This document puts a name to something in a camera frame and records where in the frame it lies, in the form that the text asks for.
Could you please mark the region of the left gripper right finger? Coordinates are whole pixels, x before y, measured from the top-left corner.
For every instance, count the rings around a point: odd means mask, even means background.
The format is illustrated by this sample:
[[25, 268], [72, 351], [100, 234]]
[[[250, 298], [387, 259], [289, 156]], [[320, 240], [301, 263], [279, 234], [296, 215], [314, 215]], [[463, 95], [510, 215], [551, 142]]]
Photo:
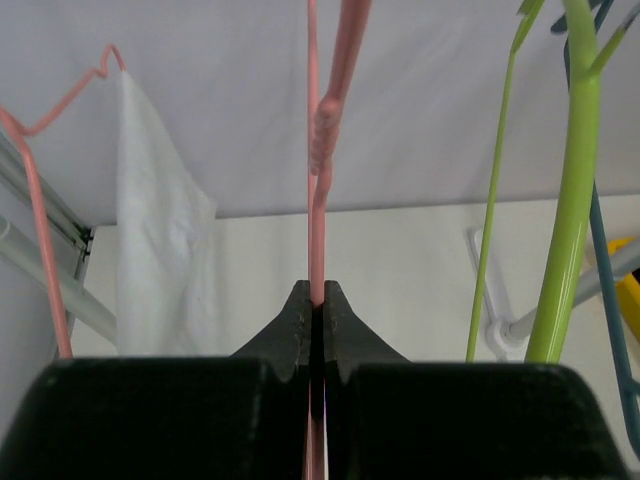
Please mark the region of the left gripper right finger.
[[323, 307], [333, 479], [625, 479], [594, 394], [536, 363], [412, 362], [353, 311]]

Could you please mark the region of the pink wire hanger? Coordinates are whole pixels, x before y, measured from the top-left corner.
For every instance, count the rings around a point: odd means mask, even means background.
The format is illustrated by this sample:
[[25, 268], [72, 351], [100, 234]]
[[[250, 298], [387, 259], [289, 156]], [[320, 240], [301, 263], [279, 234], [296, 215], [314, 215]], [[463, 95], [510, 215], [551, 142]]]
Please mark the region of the pink wire hanger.
[[121, 72], [126, 71], [124, 60], [114, 44], [108, 44], [101, 56], [99, 68], [90, 68], [84, 76], [61, 98], [52, 110], [45, 114], [35, 125], [27, 127], [17, 120], [4, 107], [1, 108], [1, 124], [10, 138], [17, 144], [26, 170], [29, 196], [33, 206], [33, 215], [38, 237], [40, 256], [44, 267], [45, 286], [47, 289], [54, 332], [59, 354], [62, 358], [72, 358], [71, 340], [68, 332], [66, 310], [60, 288], [54, 247], [48, 226], [46, 207], [42, 194], [41, 180], [32, 151], [25, 138], [33, 137], [46, 129], [56, 120], [64, 109], [85, 89], [94, 78], [108, 76], [108, 57], [112, 54]]
[[371, 3], [343, 1], [327, 91], [319, 95], [317, 6], [307, 3], [307, 152], [308, 152], [308, 279], [312, 314], [308, 479], [323, 479], [325, 468], [325, 392], [323, 306], [325, 302], [326, 208], [333, 178], [333, 154], [346, 97], [351, 86]]

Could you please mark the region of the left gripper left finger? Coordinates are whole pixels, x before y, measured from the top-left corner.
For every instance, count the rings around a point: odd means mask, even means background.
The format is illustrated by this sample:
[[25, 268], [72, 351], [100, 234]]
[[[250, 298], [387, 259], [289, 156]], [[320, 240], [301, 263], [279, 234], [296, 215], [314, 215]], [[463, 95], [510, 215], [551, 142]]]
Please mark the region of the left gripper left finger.
[[60, 360], [1, 446], [5, 479], [301, 479], [311, 305], [280, 313], [228, 357]]

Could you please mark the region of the white skirt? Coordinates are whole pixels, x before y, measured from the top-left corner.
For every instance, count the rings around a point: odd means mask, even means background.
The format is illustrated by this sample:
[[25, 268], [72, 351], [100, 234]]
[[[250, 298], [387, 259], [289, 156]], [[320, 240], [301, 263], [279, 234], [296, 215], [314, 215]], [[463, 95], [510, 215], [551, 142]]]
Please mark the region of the white skirt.
[[216, 203], [185, 167], [158, 112], [122, 76], [117, 162], [117, 348], [122, 355], [213, 355]]

